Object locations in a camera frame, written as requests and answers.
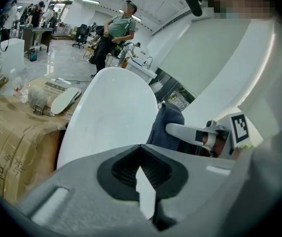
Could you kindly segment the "person's right hand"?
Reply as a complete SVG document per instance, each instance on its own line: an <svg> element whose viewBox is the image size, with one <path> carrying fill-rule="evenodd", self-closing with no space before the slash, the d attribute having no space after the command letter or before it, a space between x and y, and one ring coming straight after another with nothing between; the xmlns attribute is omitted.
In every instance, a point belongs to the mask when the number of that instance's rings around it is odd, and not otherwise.
<svg viewBox="0 0 282 237"><path fill-rule="evenodd" d="M208 151L205 148L201 148L199 155L203 157L214 157L217 158L221 155L224 147L226 144L226 140L222 138L221 136L217 136L214 146L212 147L211 151Z"/></svg>

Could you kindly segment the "person's white shirt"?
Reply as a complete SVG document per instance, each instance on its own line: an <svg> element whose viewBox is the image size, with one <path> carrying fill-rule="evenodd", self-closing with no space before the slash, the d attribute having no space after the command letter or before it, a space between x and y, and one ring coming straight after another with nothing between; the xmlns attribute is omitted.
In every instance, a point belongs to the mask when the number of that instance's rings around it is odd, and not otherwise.
<svg viewBox="0 0 282 237"><path fill-rule="evenodd" d="M258 146L282 131L282 20L252 20L232 57L183 111L185 123L244 112L250 141Z"/></svg>

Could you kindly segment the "white bathtub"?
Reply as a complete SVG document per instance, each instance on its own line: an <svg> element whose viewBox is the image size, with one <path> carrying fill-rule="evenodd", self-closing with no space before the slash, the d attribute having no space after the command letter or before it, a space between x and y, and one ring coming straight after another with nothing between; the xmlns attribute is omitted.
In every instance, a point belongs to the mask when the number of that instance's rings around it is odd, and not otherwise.
<svg viewBox="0 0 282 237"><path fill-rule="evenodd" d="M137 145L137 150L112 167L112 174L120 182L136 190L140 147L146 143L156 115L156 98L143 79L125 69L103 69L74 111L59 151L57 169L79 158Z"/></svg>

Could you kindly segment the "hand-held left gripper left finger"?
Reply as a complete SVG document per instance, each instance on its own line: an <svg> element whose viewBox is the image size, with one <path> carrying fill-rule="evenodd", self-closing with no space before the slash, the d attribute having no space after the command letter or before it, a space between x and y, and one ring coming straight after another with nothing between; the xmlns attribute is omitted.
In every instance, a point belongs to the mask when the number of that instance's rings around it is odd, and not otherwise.
<svg viewBox="0 0 282 237"><path fill-rule="evenodd" d="M28 191L16 208L39 237L153 237L139 194L113 174L137 145L73 160Z"/></svg>

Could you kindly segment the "black office chair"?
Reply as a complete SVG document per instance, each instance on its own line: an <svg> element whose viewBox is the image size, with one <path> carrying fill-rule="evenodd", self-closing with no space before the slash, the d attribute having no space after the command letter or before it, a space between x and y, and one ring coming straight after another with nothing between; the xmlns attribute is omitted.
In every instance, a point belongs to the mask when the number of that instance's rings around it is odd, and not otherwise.
<svg viewBox="0 0 282 237"><path fill-rule="evenodd" d="M77 46L78 48L84 47L84 44L87 40L87 25L82 24L77 28L77 33L75 35L75 43L72 44L72 47Z"/></svg>

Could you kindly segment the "large taped cardboard box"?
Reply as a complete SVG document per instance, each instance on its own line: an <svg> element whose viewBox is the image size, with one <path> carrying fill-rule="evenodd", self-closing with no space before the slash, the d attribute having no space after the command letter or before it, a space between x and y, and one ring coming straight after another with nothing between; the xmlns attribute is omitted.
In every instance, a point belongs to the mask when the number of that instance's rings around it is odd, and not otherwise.
<svg viewBox="0 0 282 237"><path fill-rule="evenodd" d="M46 93L43 115L36 115L26 100L32 86ZM76 104L56 116L50 107L68 88L65 83L37 78L13 96L0 95L0 197L9 203L15 204L55 170Z"/></svg>

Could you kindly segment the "black framed window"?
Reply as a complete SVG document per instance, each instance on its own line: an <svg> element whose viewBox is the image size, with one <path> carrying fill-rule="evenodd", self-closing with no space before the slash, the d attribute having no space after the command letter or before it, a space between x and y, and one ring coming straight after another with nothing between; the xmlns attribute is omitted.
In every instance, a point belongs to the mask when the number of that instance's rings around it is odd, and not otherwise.
<svg viewBox="0 0 282 237"><path fill-rule="evenodd" d="M155 93L158 102L165 101L177 106L180 111L185 110L196 98L179 81L158 68L158 79L162 88Z"/></svg>

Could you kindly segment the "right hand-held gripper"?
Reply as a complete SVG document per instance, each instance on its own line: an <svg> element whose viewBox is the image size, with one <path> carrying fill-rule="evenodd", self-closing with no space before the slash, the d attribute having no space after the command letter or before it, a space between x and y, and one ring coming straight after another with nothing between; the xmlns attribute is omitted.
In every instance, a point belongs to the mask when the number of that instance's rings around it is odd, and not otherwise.
<svg viewBox="0 0 282 237"><path fill-rule="evenodd" d="M228 114L222 119L207 122L205 130L181 124L168 123L165 131L182 141L202 146L211 151L217 136L226 140L225 147L218 158L236 160L241 147L250 142L248 125L243 112Z"/></svg>

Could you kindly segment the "dark blue cleaning cloth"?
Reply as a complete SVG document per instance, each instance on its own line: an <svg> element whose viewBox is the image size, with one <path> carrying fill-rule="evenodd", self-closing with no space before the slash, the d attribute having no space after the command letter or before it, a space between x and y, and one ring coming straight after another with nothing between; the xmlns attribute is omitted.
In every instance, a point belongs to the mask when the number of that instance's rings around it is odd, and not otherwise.
<svg viewBox="0 0 282 237"><path fill-rule="evenodd" d="M195 155L197 146L173 137L165 131L165 127L168 123L184 125L185 119L177 106L171 103L163 103L152 125L146 144Z"/></svg>

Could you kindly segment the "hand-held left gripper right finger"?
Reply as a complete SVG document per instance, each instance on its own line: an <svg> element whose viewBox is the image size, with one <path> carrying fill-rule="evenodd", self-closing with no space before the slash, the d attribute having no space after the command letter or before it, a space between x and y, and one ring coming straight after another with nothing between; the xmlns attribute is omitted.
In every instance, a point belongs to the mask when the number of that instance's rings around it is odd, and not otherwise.
<svg viewBox="0 0 282 237"><path fill-rule="evenodd" d="M235 212L248 176L252 149L237 160L207 158L151 145L140 163L156 191L153 221L141 237L237 237L244 232Z"/></svg>

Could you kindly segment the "clear plastic bottle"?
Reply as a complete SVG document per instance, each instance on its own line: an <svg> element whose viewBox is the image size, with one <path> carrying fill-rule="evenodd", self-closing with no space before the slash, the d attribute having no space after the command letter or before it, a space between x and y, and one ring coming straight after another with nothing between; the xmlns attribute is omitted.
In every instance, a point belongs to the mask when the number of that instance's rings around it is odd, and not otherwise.
<svg viewBox="0 0 282 237"><path fill-rule="evenodd" d="M20 95L24 87L22 78L17 74L16 69L11 69L9 73L9 86L6 91L7 95Z"/></svg>

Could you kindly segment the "dark wooden desk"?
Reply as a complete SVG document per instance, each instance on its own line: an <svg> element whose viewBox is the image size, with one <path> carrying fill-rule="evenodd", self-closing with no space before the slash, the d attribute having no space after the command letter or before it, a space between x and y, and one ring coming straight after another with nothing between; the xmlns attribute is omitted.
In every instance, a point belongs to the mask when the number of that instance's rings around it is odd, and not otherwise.
<svg viewBox="0 0 282 237"><path fill-rule="evenodd" d="M45 45L46 52L48 53L52 34L53 28L23 28L24 52L29 55L31 49L41 49Z"/></svg>

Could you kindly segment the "teal waste bin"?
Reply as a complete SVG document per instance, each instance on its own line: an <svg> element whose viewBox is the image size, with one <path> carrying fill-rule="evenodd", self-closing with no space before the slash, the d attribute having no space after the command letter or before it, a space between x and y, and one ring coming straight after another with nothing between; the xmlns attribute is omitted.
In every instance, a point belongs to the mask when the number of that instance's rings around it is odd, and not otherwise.
<svg viewBox="0 0 282 237"><path fill-rule="evenodd" d="M31 62L37 61L37 59L38 59L38 50L39 49L37 47L30 48L29 60Z"/></svg>

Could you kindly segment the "white sink cabinet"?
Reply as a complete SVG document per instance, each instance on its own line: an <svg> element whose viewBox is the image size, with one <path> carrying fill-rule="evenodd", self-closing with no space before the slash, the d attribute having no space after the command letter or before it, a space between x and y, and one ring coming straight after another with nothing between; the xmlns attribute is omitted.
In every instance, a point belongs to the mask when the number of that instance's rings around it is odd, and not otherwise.
<svg viewBox="0 0 282 237"><path fill-rule="evenodd" d="M127 61L126 69L138 75L147 84L157 77L157 74L151 69L147 69L145 66L140 66L130 59Z"/></svg>

